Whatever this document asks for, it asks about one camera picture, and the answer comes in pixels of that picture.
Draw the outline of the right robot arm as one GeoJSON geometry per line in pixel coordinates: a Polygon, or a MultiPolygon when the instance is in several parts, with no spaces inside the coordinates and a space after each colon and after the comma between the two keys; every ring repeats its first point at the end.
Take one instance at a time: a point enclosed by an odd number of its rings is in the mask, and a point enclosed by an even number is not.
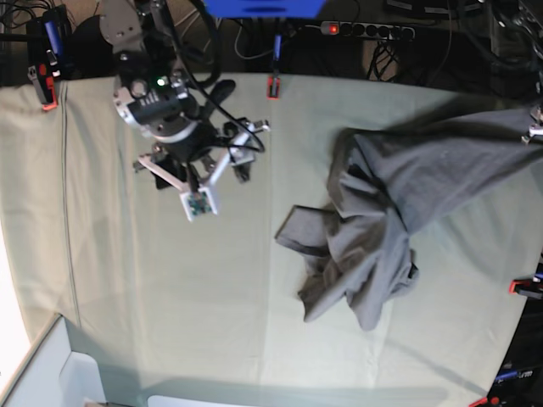
{"type": "Polygon", "coordinates": [[[203,2],[193,6],[213,51],[203,81],[194,78],[189,63],[203,63],[204,55],[182,41],[165,1],[106,1],[100,21],[116,65],[115,108],[129,126],[154,139],[152,151],[133,168],[151,172],[159,189],[197,191],[221,172],[221,161],[210,155],[215,149],[225,153],[223,163],[233,167],[239,182],[249,180],[255,158],[247,120],[231,118],[221,129],[211,124],[236,83],[220,78],[218,29],[203,2]]]}

